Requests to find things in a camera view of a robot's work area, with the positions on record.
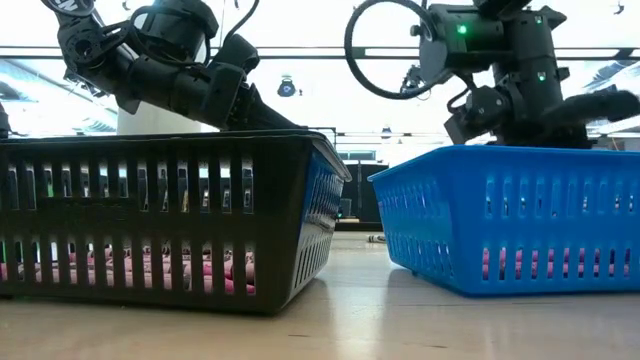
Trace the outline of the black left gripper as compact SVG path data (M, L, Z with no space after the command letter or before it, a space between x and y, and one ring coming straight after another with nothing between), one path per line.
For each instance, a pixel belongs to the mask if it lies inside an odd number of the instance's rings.
M268 106L246 73L230 64L191 67L175 77L169 109L194 121L230 131L299 129Z

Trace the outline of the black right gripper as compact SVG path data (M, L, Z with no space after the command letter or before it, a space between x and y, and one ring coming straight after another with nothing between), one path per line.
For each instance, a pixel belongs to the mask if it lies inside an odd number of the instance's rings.
M563 102L561 82L570 76L567 67L533 70L496 64L495 85L509 97L512 112L492 131L496 145L551 148L590 148L584 124L544 123L543 113Z

